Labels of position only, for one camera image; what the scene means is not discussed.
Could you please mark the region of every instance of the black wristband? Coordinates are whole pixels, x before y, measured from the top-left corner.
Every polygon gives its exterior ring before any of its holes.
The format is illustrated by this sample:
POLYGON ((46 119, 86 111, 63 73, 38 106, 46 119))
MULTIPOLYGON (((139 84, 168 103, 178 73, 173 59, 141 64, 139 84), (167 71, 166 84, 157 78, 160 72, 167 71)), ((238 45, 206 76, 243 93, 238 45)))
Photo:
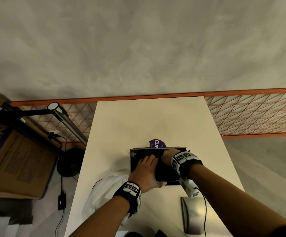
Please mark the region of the black wristband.
POLYGON ((189 169, 193 164, 203 165, 195 154, 188 151, 179 152, 171 159, 171 166, 183 179, 190 179, 189 169))
POLYGON ((141 189, 133 182, 127 181, 114 193, 113 197, 122 196, 130 203, 128 213, 133 215, 141 207, 141 189))

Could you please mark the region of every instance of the cardboard box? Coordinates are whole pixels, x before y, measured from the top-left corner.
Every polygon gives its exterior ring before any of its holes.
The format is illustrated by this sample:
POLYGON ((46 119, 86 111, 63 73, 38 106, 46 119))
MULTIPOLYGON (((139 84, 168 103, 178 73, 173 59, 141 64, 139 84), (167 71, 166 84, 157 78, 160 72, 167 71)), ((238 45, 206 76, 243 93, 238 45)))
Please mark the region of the cardboard box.
MULTIPOLYGON (((9 107, 0 96, 0 106, 9 107)), ((54 170, 53 152, 0 123, 0 197, 41 198, 54 170)))

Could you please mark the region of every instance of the purple label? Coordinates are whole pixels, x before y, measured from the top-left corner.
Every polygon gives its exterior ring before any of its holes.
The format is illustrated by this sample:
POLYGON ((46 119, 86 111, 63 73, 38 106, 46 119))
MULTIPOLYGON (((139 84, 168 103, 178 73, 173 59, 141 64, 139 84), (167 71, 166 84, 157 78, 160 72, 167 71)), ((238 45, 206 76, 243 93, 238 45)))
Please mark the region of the purple label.
POLYGON ((151 148, 166 147, 165 143, 158 139, 153 139, 150 141, 151 148))

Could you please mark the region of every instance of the round black base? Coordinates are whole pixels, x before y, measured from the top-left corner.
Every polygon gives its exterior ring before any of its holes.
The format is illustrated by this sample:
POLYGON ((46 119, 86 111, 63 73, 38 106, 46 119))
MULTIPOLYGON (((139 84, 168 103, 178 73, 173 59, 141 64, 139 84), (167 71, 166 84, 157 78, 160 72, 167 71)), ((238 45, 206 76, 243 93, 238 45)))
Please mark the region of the round black base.
POLYGON ((79 148, 67 150, 57 162, 57 172, 63 177, 73 177, 80 172, 85 151, 79 148))

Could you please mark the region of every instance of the table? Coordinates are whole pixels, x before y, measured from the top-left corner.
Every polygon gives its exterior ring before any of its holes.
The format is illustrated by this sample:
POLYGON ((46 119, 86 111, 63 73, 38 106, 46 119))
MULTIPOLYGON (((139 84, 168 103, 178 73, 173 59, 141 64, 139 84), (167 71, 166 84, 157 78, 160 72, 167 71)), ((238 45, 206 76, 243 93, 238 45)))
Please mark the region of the table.
MULTIPOLYGON (((98 102, 65 237, 83 222, 82 209, 96 181, 129 168, 130 148, 145 147, 152 139, 160 139, 166 146, 187 147, 207 168, 243 190, 203 97, 98 102)), ((126 229, 146 235, 161 229, 168 237, 185 236, 182 196, 186 194, 181 186, 144 193, 140 212, 129 220, 126 229)))

